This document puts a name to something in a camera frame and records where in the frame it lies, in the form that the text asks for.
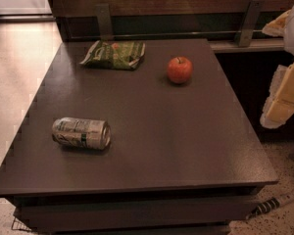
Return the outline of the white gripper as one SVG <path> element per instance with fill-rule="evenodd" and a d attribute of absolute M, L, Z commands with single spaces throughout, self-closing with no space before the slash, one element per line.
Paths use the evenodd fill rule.
<path fill-rule="evenodd" d="M 294 5 L 291 11 L 288 10 L 267 23 L 262 33 L 272 37 L 284 36 L 284 50 L 294 56 Z M 279 128 L 293 115 L 294 63 L 289 67 L 279 65 L 273 74 L 260 123 L 264 128 Z"/>

